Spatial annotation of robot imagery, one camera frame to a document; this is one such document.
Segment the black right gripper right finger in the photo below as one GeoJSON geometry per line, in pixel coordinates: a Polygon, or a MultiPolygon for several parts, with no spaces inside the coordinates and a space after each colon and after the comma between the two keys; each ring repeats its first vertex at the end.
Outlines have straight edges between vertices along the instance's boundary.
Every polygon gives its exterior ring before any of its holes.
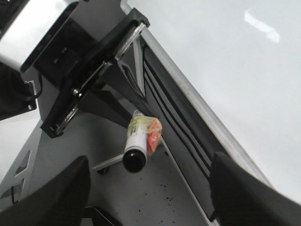
{"type": "Polygon", "coordinates": [[[210,188],[222,226],[299,226],[301,206],[262,183],[228,155],[216,152],[210,188]]]}

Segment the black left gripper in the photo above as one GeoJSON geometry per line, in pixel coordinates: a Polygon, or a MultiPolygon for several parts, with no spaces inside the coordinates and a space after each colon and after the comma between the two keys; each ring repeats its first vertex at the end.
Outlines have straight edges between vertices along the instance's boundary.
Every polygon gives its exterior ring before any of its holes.
{"type": "Polygon", "coordinates": [[[128,128],[131,114],[119,103],[109,86],[144,115],[158,118],[145,97],[141,31],[150,25],[137,9],[132,9],[100,41],[94,40],[74,20],[69,19],[34,62],[35,68],[59,94],[42,123],[51,138],[59,137],[78,111],[85,111],[128,128]],[[134,65],[123,59],[133,49],[134,65]]]}

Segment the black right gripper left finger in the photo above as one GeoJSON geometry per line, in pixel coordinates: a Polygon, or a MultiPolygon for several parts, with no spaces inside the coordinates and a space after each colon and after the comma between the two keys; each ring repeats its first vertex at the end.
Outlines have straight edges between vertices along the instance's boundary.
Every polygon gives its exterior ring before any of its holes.
{"type": "Polygon", "coordinates": [[[80,156],[43,187],[0,214],[2,226],[79,226],[91,187],[89,162],[80,156]]]}

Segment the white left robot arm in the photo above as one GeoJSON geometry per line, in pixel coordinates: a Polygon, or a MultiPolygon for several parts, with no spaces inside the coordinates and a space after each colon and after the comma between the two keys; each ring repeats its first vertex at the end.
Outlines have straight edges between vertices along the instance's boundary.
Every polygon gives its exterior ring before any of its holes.
{"type": "Polygon", "coordinates": [[[117,91],[138,110],[157,117],[122,60],[148,19],[133,8],[101,40],[94,39],[71,15],[78,0],[3,0],[0,3],[1,117],[25,110],[35,100],[21,75],[38,71],[59,93],[41,129],[59,137],[79,111],[127,127],[131,115],[105,86],[117,91]]]}

